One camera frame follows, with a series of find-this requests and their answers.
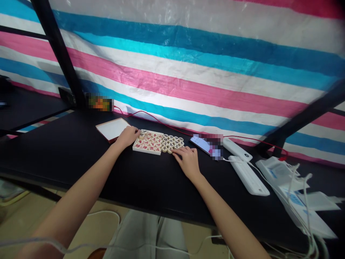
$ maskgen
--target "person's right hand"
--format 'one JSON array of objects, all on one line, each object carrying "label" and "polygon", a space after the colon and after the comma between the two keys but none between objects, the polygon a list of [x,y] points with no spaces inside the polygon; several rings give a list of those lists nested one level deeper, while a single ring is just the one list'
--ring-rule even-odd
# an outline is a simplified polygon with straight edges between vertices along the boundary
[{"label": "person's right hand", "polygon": [[179,149],[173,149],[172,153],[189,180],[193,182],[195,179],[198,179],[201,176],[197,149],[191,149],[187,146]]}]

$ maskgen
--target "blue stripe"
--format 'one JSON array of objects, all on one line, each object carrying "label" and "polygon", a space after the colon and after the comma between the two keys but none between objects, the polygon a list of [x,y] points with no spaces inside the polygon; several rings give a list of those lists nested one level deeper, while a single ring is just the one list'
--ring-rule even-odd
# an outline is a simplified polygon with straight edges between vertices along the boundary
[{"label": "blue stripe", "polygon": [[[17,3],[15,11],[9,2]],[[35,12],[16,0],[6,1],[1,12],[37,21]],[[260,40],[177,26],[124,22],[57,11],[55,16],[62,29],[74,32],[95,45],[155,55],[318,90],[327,91],[345,69],[343,59],[321,51],[280,46]],[[183,40],[184,35],[191,38],[190,42]]]},{"label": "blue stripe", "polygon": [[28,0],[1,1],[0,13],[40,23],[32,3]]},{"label": "blue stripe", "polygon": [[23,130],[23,131],[31,131],[31,130],[34,130],[35,128],[38,128],[38,127],[35,127],[35,126],[27,126],[27,127],[25,127],[25,128],[23,128],[23,129],[20,129],[20,130]]},{"label": "blue stripe", "polygon": [[54,117],[61,118],[61,117],[65,116],[65,115],[68,115],[68,114],[69,114],[68,112],[63,112],[63,113],[59,113],[57,115],[54,115]]},{"label": "blue stripe", "polygon": [[99,46],[154,55],[182,62],[189,62],[233,73],[255,76],[287,83],[290,85],[309,87],[323,91],[327,91],[332,84],[338,80],[337,77],[330,77],[320,73],[295,70],[287,67],[277,67],[270,64],[263,64],[230,56],[201,53],[193,50],[179,49],[176,47],[164,47],[120,38],[112,38],[108,36],[95,36],[93,34],[84,34],[79,32],[74,33],[80,36],[82,39]]},{"label": "blue stripe", "polygon": [[3,71],[19,74],[24,77],[43,80],[69,88],[64,75],[47,72],[26,63],[0,58],[0,69]]},{"label": "blue stripe", "polygon": [[263,40],[182,26],[127,22],[64,12],[55,12],[55,17],[61,28],[71,32],[123,38],[198,53],[232,56],[328,76],[341,77],[345,71],[345,60],[336,54],[282,46]]},{"label": "blue stripe", "polygon": [[[191,113],[175,108],[150,104],[138,101],[123,94],[119,94],[100,84],[88,80],[81,81],[85,92],[98,93],[102,96],[108,96],[109,98],[128,104],[136,109],[145,110],[149,113],[156,113],[167,119],[175,121],[191,122],[202,126],[213,126],[222,130],[241,132],[251,135],[267,135],[269,132],[276,129],[276,127],[273,126],[254,122],[233,121],[222,117],[210,117],[207,115]],[[345,143],[329,140],[327,138],[318,138],[297,132],[290,136],[286,141],[298,146],[311,147],[325,152],[345,155]]]},{"label": "blue stripe", "polygon": [[296,132],[288,137],[286,142],[297,146],[316,148],[325,152],[345,155],[345,143],[328,138],[314,137]]}]

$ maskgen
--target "white power strip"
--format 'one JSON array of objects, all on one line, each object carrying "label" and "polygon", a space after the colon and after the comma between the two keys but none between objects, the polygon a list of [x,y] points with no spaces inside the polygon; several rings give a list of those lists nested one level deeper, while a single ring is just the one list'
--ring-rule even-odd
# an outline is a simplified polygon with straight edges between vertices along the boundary
[{"label": "white power strip", "polygon": [[237,156],[229,156],[228,159],[250,194],[259,196],[270,195],[270,191],[246,162]]}]

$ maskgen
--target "desk surface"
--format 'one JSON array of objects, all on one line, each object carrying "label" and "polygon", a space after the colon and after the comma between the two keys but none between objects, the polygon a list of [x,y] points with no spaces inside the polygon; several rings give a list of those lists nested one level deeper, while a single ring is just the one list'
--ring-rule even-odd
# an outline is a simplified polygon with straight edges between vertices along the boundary
[{"label": "desk surface", "polygon": [[70,108],[60,98],[14,87],[2,91],[1,101],[9,107],[0,110],[0,129],[20,130]]},{"label": "desk surface", "polygon": [[[0,175],[67,190],[109,147],[95,125],[118,117],[120,115],[110,112],[75,111],[1,143]],[[194,147],[188,136],[162,124],[134,117],[126,118],[126,121],[138,128],[183,137],[186,145]],[[252,162],[260,159],[252,149],[250,153],[254,156]],[[306,250],[306,236],[295,226],[267,184],[270,196],[253,196],[228,162],[212,161],[202,151],[198,156],[202,174],[260,241]],[[147,167],[147,162],[154,163]],[[302,162],[299,172],[314,174],[310,184],[315,190],[345,196],[342,170]],[[215,226],[201,196],[168,153],[156,156],[132,151],[131,147],[125,149],[115,163],[100,199],[186,222]],[[323,212],[321,216],[339,237],[344,238],[343,210]]]}]

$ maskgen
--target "white cable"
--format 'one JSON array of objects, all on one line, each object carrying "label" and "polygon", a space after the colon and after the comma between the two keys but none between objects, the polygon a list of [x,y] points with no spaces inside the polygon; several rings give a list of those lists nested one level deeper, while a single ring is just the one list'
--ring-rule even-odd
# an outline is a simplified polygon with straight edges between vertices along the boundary
[{"label": "white cable", "polygon": [[108,212],[108,213],[115,214],[119,218],[119,222],[118,222],[118,226],[119,226],[120,220],[121,220],[120,219],[120,215],[117,212],[114,212],[112,210],[100,210],[98,212],[89,213],[89,214],[87,214],[87,216],[96,215],[96,214],[103,213],[103,212]]},{"label": "white cable", "polygon": [[268,244],[268,243],[266,243],[266,242],[265,242],[265,244],[268,245],[268,246],[269,246],[270,248],[272,248],[273,250],[277,251],[278,253],[282,254],[282,255],[285,257],[285,254],[284,254],[283,252],[279,251],[278,249],[274,248],[273,246],[271,246],[270,244]]},{"label": "white cable", "polygon": [[[260,171],[258,168],[256,168],[256,167],[255,167],[252,163],[250,163],[250,162],[248,162],[248,164],[251,165],[253,168],[255,168],[255,169],[259,172],[259,174],[261,175],[261,177],[272,187],[272,189],[274,189],[274,190],[276,191],[276,193],[279,194],[279,195],[283,198],[283,200],[284,200],[285,202],[287,202],[286,198],[285,198],[283,195],[281,195],[281,193],[280,193],[279,191],[277,191],[277,189],[276,189],[274,186],[272,186],[272,185],[266,180],[266,178],[263,176],[263,174],[261,173],[261,171]],[[307,253],[307,255],[306,255],[305,258],[308,258],[308,256],[310,256],[311,254],[313,254],[314,249],[315,249],[315,247],[314,247],[314,245],[315,245],[315,240],[313,241],[314,237],[313,237],[313,235],[311,234],[311,232],[309,231],[309,229],[307,228],[307,226],[305,225],[305,222],[301,219],[300,215],[296,212],[295,208],[294,208],[293,206],[291,206],[290,203],[288,203],[288,205],[289,205],[290,208],[292,209],[292,212],[294,213],[294,215],[295,215],[295,216],[297,217],[297,219],[300,221],[300,223],[301,223],[303,229],[305,230],[305,232],[306,232],[307,234],[310,234],[310,236],[312,237],[312,238],[310,238],[310,237],[307,235],[307,236],[308,236],[308,241],[309,241],[309,248],[308,248],[308,253]]]},{"label": "white cable", "polygon": [[274,258],[278,258],[278,259],[283,259],[283,258],[281,258],[281,257],[279,257],[279,256],[277,256],[277,255],[272,255],[272,254],[268,254],[269,256],[272,256],[272,257],[274,257]]},{"label": "white cable", "polygon": [[310,232],[310,237],[312,239],[312,245],[313,247],[315,247],[315,250],[316,250],[316,254],[315,254],[315,257],[314,258],[318,258],[319,257],[319,249],[317,247],[317,244],[315,242],[315,239],[314,239],[314,236],[313,236],[313,233],[312,233],[312,229],[310,227],[310,216],[309,216],[309,205],[308,205],[308,196],[307,196],[307,187],[306,187],[306,184],[307,184],[307,181],[312,177],[313,175],[311,173],[309,173],[305,178],[304,178],[304,181],[303,181],[303,192],[304,192],[304,198],[305,198],[305,206],[307,208],[307,222],[308,222],[308,229],[309,229],[309,232]]},{"label": "white cable", "polygon": [[229,251],[229,259],[235,259],[235,257],[233,256],[233,254],[230,251],[230,248],[228,246],[226,246],[228,251]]},{"label": "white cable", "polygon": [[287,251],[290,251],[290,252],[292,252],[292,253],[294,253],[294,254],[298,254],[298,255],[301,255],[301,256],[305,256],[304,253],[295,252],[295,251],[293,251],[293,250],[291,250],[291,249],[288,249],[288,248],[283,247],[283,246],[280,246],[280,245],[279,245],[279,247],[281,247],[281,248],[283,248],[283,249],[285,249],[285,250],[287,250]]},{"label": "white cable", "polygon": [[243,163],[244,161],[234,161],[234,160],[226,160],[225,158],[223,158],[224,161],[227,162],[234,162],[234,163]]},{"label": "white cable", "polygon": [[328,252],[327,246],[326,246],[326,242],[323,240],[322,237],[316,236],[316,238],[320,241],[322,249],[323,249],[323,259],[329,259],[330,258],[330,254]]},{"label": "white cable", "polygon": [[289,185],[289,190],[288,190],[288,195],[287,195],[287,202],[289,203],[290,202],[290,191],[291,191],[291,186],[292,186],[292,182],[294,181],[295,179],[295,175],[296,175],[296,171],[297,169],[299,168],[300,164],[298,163],[297,165],[293,166],[293,170],[292,170],[292,176],[291,176],[291,182],[290,182],[290,185]]},{"label": "white cable", "polygon": [[78,249],[83,248],[83,247],[92,247],[95,250],[99,249],[99,248],[105,248],[105,249],[106,248],[118,248],[118,249],[127,250],[127,251],[135,251],[135,250],[142,248],[143,246],[151,246],[151,247],[154,247],[154,248],[160,249],[160,250],[172,250],[172,251],[176,251],[176,252],[180,252],[180,253],[192,256],[192,255],[197,255],[200,252],[201,247],[204,244],[204,241],[206,239],[212,238],[212,237],[221,237],[221,235],[205,237],[205,239],[201,242],[199,249],[195,253],[188,253],[186,251],[176,249],[173,247],[160,247],[160,246],[155,246],[155,245],[151,245],[151,244],[142,244],[141,246],[138,246],[136,248],[124,248],[124,247],[117,246],[117,245],[101,246],[101,245],[94,245],[94,244],[80,244],[80,245],[76,246],[75,248],[66,249],[61,243],[59,243],[55,239],[48,238],[48,237],[31,237],[31,238],[25,238],[25,239],[0,241],[0,247],[14,246],[14,245],[20,245],[20,244],[29,244],[29,243],[45,243],[45,244],[52,245],[58,251],[60,251],[62,254],[71,254],[71,253],[73,253],[73,252],[75,252]]}]

